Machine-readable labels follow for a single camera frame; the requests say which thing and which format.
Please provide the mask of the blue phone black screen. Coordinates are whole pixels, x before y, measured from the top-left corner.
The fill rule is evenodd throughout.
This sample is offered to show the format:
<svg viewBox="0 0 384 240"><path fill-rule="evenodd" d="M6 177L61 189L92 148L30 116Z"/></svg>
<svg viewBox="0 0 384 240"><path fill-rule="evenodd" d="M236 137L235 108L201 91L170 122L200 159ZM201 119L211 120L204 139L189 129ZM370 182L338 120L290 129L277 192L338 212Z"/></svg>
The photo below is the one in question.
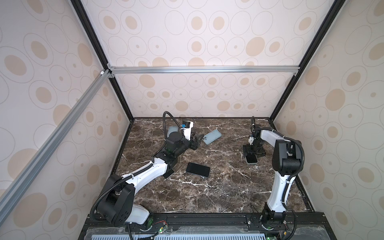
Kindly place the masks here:
<svg viewBox="0 0 384 240"><path fill-rule="evenodd" d="M208 178L210 175L210 167L195 164L195 163L188 163L186 172L193 174L193 175L198 175L204 178Z"/></svg>

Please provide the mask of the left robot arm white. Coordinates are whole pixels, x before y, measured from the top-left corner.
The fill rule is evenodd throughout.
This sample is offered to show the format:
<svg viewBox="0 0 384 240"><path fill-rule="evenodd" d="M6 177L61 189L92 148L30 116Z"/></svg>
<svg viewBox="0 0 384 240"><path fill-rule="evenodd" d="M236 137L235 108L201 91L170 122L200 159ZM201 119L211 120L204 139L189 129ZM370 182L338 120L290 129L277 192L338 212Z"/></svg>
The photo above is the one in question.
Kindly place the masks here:
<svg viewBox="0 0 384 240"><path fill-rule="evenodd" d="M164 144L146 165L123 176L113 174L107 179L90 210L89 217L93 222L108 222L120 227L126 223L145 225L151 221L150 212L134 204L135 195L156 178L166 179L172 175L179 156L188 149L196 150L204 137L192 130L194 123L191 121L177 125L177 131L168 133L163 124Z"/></svg>

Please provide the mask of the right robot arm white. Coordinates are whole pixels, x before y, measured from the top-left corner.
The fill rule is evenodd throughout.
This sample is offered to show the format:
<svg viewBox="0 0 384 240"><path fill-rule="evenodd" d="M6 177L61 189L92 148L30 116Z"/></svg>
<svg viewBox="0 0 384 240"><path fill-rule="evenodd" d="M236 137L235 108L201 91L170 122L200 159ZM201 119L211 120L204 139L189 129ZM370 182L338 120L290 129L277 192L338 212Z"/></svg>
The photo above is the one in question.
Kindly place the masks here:
<svg viewBox="0 0 384 240"><path fill-rule="evenodd" d="M266 156L265 143L274 148L273 188L258 220L264 230L272 231L284 223L288 212L295 213L287 207L287 199L293 181L304 168L305 151L299 140L289 138L274 129L263 128L256 123L255 117L251 117L250 130L248 143L242 145L243 156L248 164L256 164L259 158Z"/></svg>

